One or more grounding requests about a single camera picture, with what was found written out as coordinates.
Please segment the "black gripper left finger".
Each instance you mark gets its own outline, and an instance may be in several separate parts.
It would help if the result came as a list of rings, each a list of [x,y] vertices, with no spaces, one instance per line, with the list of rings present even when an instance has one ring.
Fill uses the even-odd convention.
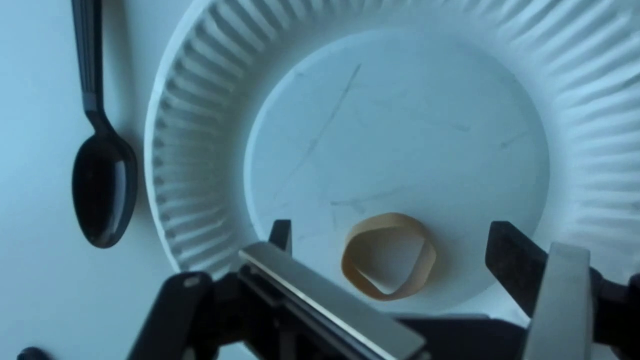
[[[292,258],[292,222],[241,251],[214,281],[170,277],[128,360],[219,360],[245,345],[260,360],[429,360],[427,339]]]

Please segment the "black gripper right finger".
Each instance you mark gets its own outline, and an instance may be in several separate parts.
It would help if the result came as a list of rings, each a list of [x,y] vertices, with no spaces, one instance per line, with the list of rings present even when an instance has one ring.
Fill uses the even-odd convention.
[[[640,360],[640,274],[606,281],[586,249],[545,253],[504,220],[490,224],[485,264],[531,316],[523,360],[591,360],[593,345]]]

